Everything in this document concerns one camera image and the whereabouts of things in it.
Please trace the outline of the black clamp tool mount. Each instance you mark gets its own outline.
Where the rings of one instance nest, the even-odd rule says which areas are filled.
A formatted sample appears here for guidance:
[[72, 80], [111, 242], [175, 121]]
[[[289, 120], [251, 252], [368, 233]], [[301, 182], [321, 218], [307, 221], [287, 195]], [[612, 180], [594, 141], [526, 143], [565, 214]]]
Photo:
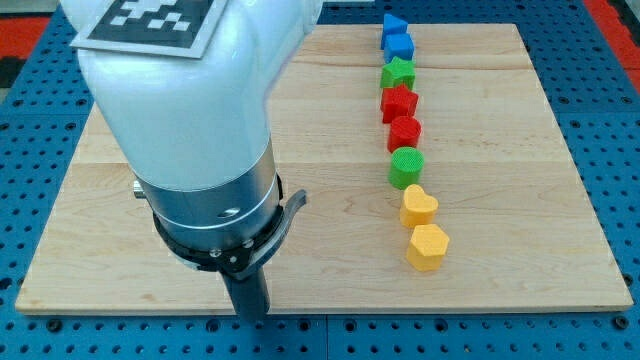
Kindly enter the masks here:
[[256, 273], [283, 243], [297, 211], [306, 204], [307, 193], [299, 190], [286, 205], [278, 205], [270, 222], [256, 235], [243, 239], [228, 249], [196, 250], [174, 240], [153, 214], [154, 225], [167, 247], [187, 266], [209, 272], [220, 272], [235, 280], [245, 280]]

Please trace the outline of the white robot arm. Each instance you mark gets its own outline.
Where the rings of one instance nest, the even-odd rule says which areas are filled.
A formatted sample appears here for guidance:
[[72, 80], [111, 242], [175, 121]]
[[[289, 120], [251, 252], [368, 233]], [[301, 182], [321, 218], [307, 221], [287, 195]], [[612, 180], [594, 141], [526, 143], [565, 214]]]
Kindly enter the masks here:
[[264, 264], [306, 194], [283, 194], [267, 101], [319, 1], [61, 0], [81, 72], [171, 251], [269, 310]]

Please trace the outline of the dark grey cylindrical stylus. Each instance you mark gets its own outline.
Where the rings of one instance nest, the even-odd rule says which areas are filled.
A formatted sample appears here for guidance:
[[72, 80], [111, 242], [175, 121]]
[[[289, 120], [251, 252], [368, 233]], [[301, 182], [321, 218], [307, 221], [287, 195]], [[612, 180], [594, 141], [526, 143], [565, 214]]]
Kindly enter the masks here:
[[236, 314], [241, 320], [263, 320], [270, 308], [266, 278], [262, 269], [243, 280], [222, 274]]

